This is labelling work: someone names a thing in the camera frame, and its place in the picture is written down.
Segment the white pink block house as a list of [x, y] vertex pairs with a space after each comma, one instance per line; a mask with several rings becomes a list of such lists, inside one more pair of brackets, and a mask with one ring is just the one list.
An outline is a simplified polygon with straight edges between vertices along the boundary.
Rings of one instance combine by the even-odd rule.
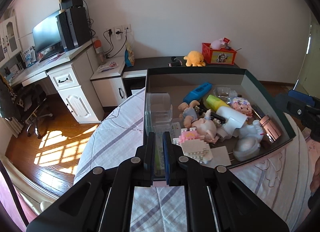
[[177, 138], [173, 138], [173, 144], [182, 148], [185, 156], [188, 156], [199, 163], [207, 164], [213, 159], [210, 146], [204, 141], [196, 128], [183, 128]]

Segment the baby doll figurine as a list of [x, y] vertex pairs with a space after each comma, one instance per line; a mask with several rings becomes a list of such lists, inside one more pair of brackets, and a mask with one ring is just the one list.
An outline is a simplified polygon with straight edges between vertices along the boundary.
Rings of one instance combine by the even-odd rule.
[[183, 126], [187, 129], [195, 128], [197, 133], [204, 138], [207, 143], [216, 143], [219, 139], [217, 127], [211, 120], [211, 110], [207, 110], [203, 117], [199, 117], [196, 107], [200, 102], [193, 100], [190, 103], [182, 102], [178, 106], [179, 118], [183, 121]]

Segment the pink building block toy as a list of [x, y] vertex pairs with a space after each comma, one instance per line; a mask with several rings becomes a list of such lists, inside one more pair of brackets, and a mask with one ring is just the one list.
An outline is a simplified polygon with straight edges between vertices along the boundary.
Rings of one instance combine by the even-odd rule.
[[229, 104], [234, 110], [246, 115], [248, 118], [253, 116], [252, 106], [247, 99], [235, 97]]

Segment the pink storage box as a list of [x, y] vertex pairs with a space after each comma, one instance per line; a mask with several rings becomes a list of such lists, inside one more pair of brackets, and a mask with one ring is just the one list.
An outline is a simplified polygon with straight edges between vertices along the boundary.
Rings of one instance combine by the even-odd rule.
[[270, 185], [285, 167], [291, 124], [262, 84], [235, 68], [154, 68], [147, 71], [145, 134], [156, 135], [155, 177], [163, 179], [162, 135], [194, 129], [227, 166], [253, 162]]

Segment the yellow highlighter pen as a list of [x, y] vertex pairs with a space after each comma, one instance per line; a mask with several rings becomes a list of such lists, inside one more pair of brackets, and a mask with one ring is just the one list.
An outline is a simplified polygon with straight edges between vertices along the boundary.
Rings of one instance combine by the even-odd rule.
[[217, 111], [220, 107], [229, 107], [229, 105], [224, 102], [223, 100], [221, 100], [220, 98], [213, 96], [213, 95], [209, 95], [206, 99], [206, 103], [207, 105], [213, 110], [213, 111]]

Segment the clear glass bottle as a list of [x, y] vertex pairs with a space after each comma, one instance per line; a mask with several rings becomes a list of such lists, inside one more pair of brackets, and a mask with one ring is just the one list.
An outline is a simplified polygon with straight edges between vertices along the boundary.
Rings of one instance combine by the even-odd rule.
[[227, 104], [229, 104], [233, 98], [238, 97], [238, 93], [235, 90], [226, 86], [216, 86], [213, 94]]

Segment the rose gold metal cup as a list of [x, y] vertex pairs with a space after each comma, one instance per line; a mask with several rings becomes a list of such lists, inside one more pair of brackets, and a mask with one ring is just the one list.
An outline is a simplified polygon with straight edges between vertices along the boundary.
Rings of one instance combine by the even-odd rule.
[[265, 132], [265, 140], [268, 141], [268, 143], [272, 144], [281, 137], [282, 132], [280, 128], [277, 126], [276, 122], [270, 118], [270, 116], [265, 115], [259, 122]]

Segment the pink plush toy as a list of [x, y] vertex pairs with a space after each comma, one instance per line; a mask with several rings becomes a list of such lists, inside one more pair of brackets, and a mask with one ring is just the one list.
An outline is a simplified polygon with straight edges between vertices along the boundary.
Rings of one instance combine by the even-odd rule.
[[225, 42], [223, 41], [223, 38], [220, 38], [219, 40], [215, 40], [211, 42], [210, 48], [213, 50], [220, 50], [225, 45]]

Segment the small black dumbbell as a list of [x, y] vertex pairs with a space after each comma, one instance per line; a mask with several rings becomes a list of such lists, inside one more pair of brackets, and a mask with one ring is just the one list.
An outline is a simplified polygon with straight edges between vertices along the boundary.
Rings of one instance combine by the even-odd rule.
[[183, 65], [182, 61], [175, 56], [172, 56], [171, 61], [168, 63], [169, 67], [177, 67], [182, 65]]

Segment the snack bag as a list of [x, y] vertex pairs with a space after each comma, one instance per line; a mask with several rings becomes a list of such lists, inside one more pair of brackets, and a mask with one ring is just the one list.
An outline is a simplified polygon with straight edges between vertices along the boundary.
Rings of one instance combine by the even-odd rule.
[[135, 64], [135, 57], [130, 43], [125, 44], [125, 64], [127, 67], [132, 67]]

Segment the white desk with drawers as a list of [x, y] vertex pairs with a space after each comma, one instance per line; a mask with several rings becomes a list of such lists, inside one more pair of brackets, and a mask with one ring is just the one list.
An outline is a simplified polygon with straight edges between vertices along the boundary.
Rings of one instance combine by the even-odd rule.
[[100, 123], [104, 110], [91, 83], [97, 68], [97, 54], [92, 41], [88, 41], [59, 58], [37, 62], [14, 77], [10, 85], [28, 86], [49, 77], [78, 123]]

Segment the orange cap bottle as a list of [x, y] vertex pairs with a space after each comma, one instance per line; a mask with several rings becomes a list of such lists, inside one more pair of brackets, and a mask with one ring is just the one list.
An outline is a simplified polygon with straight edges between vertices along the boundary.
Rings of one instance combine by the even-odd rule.
[[95, 49], [95, 53], [97, 54], [97, 59], [100, 65], [105, 63], [105, 53], [102, 47], [102, 43], [100, 40], [95, 40], [93, 42], [93, 47]]

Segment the black computer tower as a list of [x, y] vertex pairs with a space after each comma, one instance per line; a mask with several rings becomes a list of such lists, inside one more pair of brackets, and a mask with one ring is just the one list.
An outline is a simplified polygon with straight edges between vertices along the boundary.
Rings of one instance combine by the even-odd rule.
[[84, 7], [69, 8], [56, 16], [61, 43], [70, 51], [91, 39], [91, 33]]

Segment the black computer monitor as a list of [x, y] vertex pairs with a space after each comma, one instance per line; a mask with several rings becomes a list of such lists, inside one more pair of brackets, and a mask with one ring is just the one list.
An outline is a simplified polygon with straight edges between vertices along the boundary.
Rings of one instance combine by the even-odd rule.
[[58, 14], [58, 10], [53, 12], [33, 28], [35, 53], [38, 58], [42, 55], [40, 62], [64, 52], [57, 25]]

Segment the white glass door cabinet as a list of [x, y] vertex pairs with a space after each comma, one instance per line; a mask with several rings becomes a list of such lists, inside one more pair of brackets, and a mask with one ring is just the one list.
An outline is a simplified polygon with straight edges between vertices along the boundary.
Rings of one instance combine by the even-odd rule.
[[16, 16], [1, 22], [1, 50], [0, 67], [21, 52]]

